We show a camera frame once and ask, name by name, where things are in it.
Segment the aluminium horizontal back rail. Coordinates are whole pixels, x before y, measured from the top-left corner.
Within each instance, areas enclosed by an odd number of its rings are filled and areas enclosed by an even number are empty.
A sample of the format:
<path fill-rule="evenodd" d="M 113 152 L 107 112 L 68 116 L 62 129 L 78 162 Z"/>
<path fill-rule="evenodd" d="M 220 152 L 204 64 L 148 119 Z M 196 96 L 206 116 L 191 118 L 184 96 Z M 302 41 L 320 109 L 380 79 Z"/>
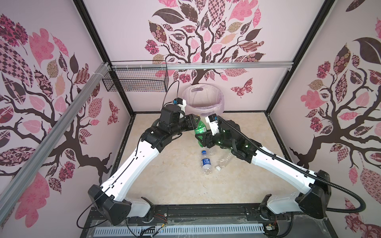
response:
<path fill-rule="evenodd" d="M 143 64 L 141 61 L 126 61 L 126 64 L 115 64 L 112 69 L 236 69 L 236 68 L 292 68 L 291 61 L 258 61 L 258 62 L 225 62 L 225 63 L 159 63 Z"/>

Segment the green bottle yellow cap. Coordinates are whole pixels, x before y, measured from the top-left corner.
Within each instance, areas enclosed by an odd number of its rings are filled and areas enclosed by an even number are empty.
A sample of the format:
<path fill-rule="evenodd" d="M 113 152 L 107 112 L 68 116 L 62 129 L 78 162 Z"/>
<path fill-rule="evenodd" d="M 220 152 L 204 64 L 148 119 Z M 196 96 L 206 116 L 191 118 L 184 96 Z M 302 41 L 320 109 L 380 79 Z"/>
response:
<path fill-rule="evenodd" d="M 203 121 L 199 121 L 198 123 L 196 122 L 197 126 L 196 129 L 194 130 L 194 133 L 204 133 L 207 132 L 206 125 L 204 124 Z"/>

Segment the white ribbed waste bin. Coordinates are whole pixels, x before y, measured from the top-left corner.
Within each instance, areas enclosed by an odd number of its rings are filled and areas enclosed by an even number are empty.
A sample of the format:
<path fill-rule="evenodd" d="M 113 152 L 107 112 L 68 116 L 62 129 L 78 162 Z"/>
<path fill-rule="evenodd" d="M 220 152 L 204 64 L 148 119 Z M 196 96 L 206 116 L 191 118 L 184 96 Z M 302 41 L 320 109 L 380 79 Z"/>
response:
<path fill-rule="evenodd" d="M 192 114 L 193 118 L 195 119 L 195 121 L 198 123 L 199 121 L 203 121 L 203 122 L 207 122 L 207 123 L 212 123 L 212 122 L 215 122 L 215 121 L 218 121 L 218 116 L 216 114 L 212 114 L 212 115 L 209 115 L 209 116 L 200 116 L 200 115 L 195 115 L 195 114 Z"/>

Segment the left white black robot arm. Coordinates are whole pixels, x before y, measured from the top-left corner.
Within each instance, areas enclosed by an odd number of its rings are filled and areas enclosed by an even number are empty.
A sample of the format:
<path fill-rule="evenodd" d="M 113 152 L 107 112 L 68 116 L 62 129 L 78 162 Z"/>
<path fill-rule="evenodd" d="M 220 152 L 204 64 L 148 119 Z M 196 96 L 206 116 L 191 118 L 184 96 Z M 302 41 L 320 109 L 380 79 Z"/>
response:
<path fill-rule="evenodd" d="M 146 166 L 174 140 L 174 136 L 197 129 L 200 117 L 186 115 L 182 107 L 167 105 L 151 127 L 140 136 L 137 147 L 119 169 L 101 185 L 92 185 L 92 205 L 116 226 L 130 217 L 151 218 L 153 204 L 145 199 L 127 199 L 127 193 Z"/>

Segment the pink plastic bin liner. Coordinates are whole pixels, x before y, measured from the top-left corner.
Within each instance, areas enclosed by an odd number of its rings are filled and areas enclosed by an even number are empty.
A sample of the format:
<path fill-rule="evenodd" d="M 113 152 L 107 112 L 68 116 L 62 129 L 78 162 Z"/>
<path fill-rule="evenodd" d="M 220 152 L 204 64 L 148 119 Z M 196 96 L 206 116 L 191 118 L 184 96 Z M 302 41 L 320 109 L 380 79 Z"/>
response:
<path fill-rule="evenodd" d="M 210 84 L 197 84 L 186 88 L 182 93 L 186 101 L 185 112 L 202 117 L 221 115 L 225 109 L 222 91 Z"/>

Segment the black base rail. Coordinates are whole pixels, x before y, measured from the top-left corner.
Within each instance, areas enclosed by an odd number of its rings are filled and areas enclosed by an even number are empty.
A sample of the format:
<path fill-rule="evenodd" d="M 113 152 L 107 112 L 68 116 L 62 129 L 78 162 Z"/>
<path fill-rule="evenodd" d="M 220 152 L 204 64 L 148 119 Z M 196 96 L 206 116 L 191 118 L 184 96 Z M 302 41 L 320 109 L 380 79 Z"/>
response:
<path fill-rule="evenodd" d="M 154 224 L 168 221 L 195 221 L 201 218 L 244 218 L 258 223 L 273 223 L 287 221 L 291 215 L 302 215 L 302 212 L 287 212 L 273 214 L 260 203 L 239 204 L 190 204 L 190 205 L 154 205 L 143 217 L 130 215 L 126 207 L 112 209 L 109 215 L 100 211 L 95 218 L 104 218 L 117 226 L 125 221 L 132 224 Z"/>

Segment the aluminium left side rail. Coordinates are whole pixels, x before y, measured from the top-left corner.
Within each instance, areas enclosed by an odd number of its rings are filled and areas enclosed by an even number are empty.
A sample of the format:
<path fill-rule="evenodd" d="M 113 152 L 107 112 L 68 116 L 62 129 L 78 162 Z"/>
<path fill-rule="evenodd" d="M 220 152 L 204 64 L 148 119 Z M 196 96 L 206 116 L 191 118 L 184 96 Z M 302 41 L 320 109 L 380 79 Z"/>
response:
<path fill-rule="evenodd" d="M 108 62 L 103 62 L 99 65 L 96 71 L 91 75 L 89 82 L 84 85 L 82 91 L 76 96 L 65 113 L 53 126 L 51 132 L 47 134 L 44 140 L 36 148 L 31 158 L 24 164 L 21 170 L 1 194 L 1 222 L 6 219 L 11 210 L 14 208 L 21 195 L 30 185 L 34 176 L 40 170 L 43 163 L 49 157 L 56 144 L 66 132 L 66 129 L 79 113 L 81 107 L 84 106 L 92 91 L 103 79 L 109 69 L 110 67 Z"/>

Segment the clear crushed bottle white cap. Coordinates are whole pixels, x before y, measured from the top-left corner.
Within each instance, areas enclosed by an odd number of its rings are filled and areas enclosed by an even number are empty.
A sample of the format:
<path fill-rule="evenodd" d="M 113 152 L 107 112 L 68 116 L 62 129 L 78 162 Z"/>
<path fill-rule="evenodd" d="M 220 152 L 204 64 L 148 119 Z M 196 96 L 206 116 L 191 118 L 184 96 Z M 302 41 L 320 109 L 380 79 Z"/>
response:
<path fill-rule="evenodd" d="M 234 155 L 228 151 L 226 152 L 218 161 L 217 165 L 215 166 L 217 171 L 221 171 L 222 169 L 225 169 L 226 166 L 231 162 L 231 160 L 234 158 Z"/>

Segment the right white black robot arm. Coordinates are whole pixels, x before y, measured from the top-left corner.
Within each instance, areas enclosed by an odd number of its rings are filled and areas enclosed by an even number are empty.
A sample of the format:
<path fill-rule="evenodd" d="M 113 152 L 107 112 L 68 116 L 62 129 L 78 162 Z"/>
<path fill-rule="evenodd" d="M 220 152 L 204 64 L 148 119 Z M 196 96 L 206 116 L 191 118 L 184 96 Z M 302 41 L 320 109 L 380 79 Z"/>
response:
<path fill-rule="evenodd" d="M 322 170 L 315 173 L 277 156 L 245 136 L 231 120 L 213 115 L 206 121 L 210 129 L 201 119 L 195 120 L 195 137 L 202 147 L 226 149 L 230 155 L 268 170 L 297 189 L 289 195 L 266 195 L 259 208 L 263 218 L 289 212 L 303 212 L 316 219 L 325 216 L 331 196 L 328 173 Z"/>

